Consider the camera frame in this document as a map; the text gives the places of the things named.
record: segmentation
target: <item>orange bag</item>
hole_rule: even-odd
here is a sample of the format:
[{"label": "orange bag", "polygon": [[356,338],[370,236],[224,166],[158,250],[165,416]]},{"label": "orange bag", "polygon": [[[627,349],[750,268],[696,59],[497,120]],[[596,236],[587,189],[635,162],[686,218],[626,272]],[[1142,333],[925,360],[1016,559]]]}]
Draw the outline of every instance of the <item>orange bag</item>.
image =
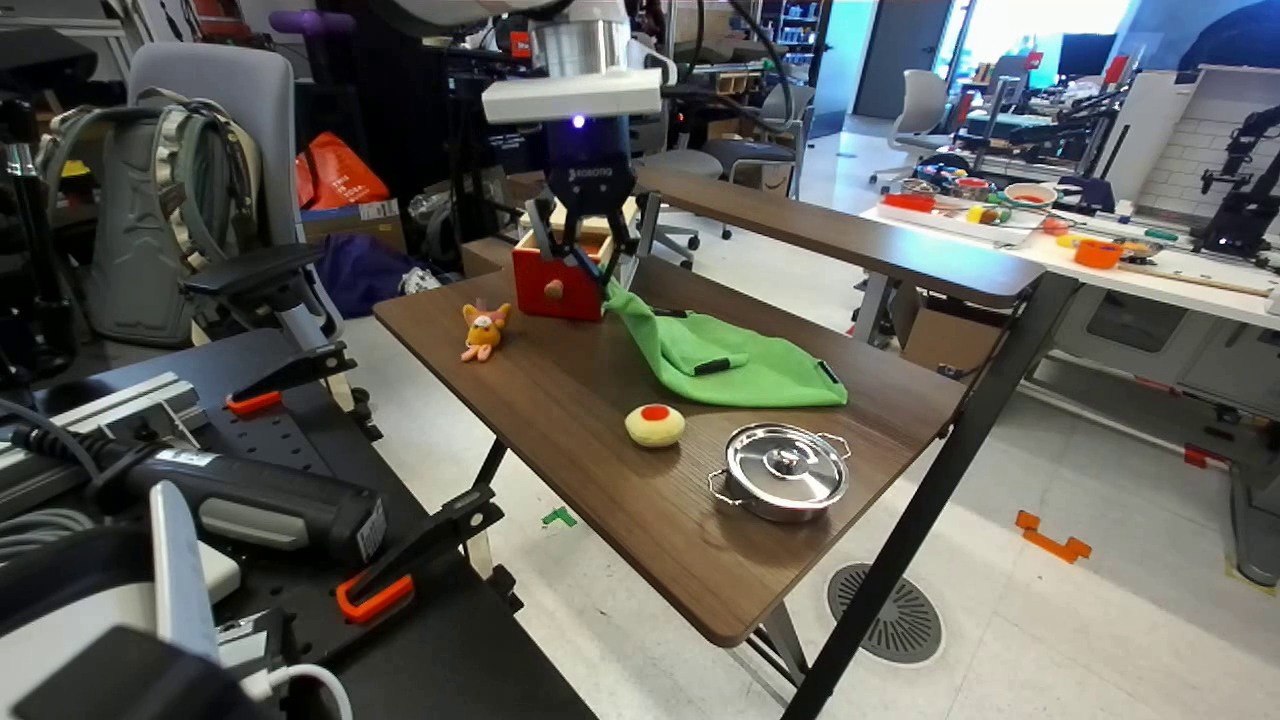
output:
[{"label": "orange bag", "polygon": [[294,195],[301,209],[353,209],[388,201],[388,185],[331,130],[321,130],[294,161]]}]

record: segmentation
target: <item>wooden tabletop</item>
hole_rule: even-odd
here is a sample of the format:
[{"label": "wooden tabletop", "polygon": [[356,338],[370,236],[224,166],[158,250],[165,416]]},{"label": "wooden tabletop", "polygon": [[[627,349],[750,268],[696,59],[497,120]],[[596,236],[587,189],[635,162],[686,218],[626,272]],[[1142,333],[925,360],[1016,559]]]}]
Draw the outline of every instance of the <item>wooden tabletop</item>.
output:
[{"label": "wooden tabletop", "polygon": [[[654,309],[700,309],[796,338],[833,363],[854,402],[842,413],[729,413],[675,400],[654,379],[617,317],[565,324],[515,312],[509,343],[488,363],[461,363],[461,304],[512,301],[509,272],[388,301],[378,317],[687,625],[729,648],[929,447],[951,420],[959,385],[661,259],[646,259],[634,289]],[[626,416],[649,400],[667,400],[687,416],[681,447],[646,450],[626,434]],[[785,529],[707,495],[712,470],[726,466],[726,439],[766,420],[842,430],[854,443],[854,486],[826,520]]]},{"label": "wooden tabletop", "polygon": [[972,304],[1016,304],[1041,274],[1038,264],[1016,254],[990,249],[939,249],[909,229],[883,229],[740,185],[642,166],[635,191],[655,191],[696,215],[718,215],[726,225],[740,225],[881,274],[916,278],[922,289],[935,289]]}]

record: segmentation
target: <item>red box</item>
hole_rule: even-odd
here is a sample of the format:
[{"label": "red box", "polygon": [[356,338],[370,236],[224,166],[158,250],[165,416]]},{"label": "red box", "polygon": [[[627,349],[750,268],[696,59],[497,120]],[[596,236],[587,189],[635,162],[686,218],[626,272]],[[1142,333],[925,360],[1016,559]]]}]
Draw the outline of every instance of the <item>red box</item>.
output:
[{"label": "red box", "polygon": [[520,312],[599,321],[599,284],[572,254],[512,249],[512,274]]}]

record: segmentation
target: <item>toy figure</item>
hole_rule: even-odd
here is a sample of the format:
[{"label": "toy figure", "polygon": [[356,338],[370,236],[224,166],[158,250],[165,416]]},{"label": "toy figure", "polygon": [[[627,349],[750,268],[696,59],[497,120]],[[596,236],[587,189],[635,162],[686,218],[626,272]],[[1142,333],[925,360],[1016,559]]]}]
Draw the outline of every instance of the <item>toy figure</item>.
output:
[{"label": "toy figure", "polygon": [[512,304],[502,309],[479,309],[479,304],[466,304],[466,321],[470,321],[470,349],[466,349],[466,363],[474,360],[488,360],[497,353],[497,343],[504,338]]}]

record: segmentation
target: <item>tin lid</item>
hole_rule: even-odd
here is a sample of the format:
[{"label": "tin lid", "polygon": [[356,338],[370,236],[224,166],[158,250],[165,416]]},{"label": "tin lid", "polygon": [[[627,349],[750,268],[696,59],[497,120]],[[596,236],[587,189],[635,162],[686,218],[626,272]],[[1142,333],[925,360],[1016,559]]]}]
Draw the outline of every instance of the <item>tin lid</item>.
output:
[{"label": "tin lid", "polygon": [[726,447],[729,477],[773,508],[833,508],[845,495],[845,447],[796,422],[740,427]]}]

